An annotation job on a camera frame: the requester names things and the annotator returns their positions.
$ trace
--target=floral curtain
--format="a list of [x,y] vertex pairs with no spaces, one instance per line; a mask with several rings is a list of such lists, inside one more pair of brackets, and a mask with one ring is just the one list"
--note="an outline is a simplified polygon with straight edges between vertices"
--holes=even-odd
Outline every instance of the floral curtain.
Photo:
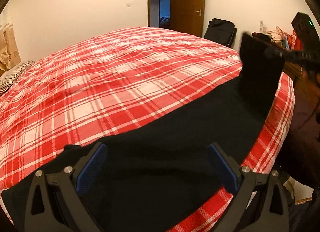
[[13,25],[6,8],[0,14],[0,69],[7,71],[21,61]]

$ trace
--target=metal screw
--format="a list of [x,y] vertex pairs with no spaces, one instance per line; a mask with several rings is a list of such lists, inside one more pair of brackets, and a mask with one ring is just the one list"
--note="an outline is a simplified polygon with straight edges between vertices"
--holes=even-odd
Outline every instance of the metal screw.
[[273,176],[275,176],[275,177],[278,177],[278,176],[279,176],[279,172],[276,171],[276,170],[273,170],[273,171],[271,172],[271,174],[272,174]]
[[248,166],[242,166],[242,167],[241,167],[241,170],[242,170],[244,173],[250,172],[250,168],[249,168]]
[[70,173],[70,172],[72,172],[72,170],[73,170],[73,168],[71,166],[67,166],[64,168],[65,173]]
[[43,171],[39,170],[39,171],[36,171],[36,176],[37,177],[40,177],[42,175]]

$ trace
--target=wooden door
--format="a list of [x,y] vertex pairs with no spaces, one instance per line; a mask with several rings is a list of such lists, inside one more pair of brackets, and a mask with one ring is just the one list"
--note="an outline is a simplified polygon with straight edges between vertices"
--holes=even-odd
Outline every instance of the wooden door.
[[170,28],[202,37],[204,0],[171,0]]

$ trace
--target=bed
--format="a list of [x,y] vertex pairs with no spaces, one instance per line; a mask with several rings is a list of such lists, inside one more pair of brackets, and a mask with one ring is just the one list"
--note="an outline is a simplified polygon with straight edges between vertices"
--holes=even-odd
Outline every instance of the bed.
[[[232,49],[148,27],[107,33],[41,59],[0,97],[0,191],[52,160],[66,144],[85,146],[141,127],[240,70]],[[263,130],[243,164],[270,172],[293,105],[292,80],[282,73]],[[170,231],[208,231],[231,198],[221,188]]]

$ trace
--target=suitcase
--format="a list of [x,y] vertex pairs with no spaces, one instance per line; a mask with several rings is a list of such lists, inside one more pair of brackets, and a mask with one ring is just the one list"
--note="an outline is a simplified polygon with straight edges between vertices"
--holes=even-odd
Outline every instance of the suitcase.
[[237,28],[233,22],[214,18],[209,22],[204,38],[231,48],[236,33]]

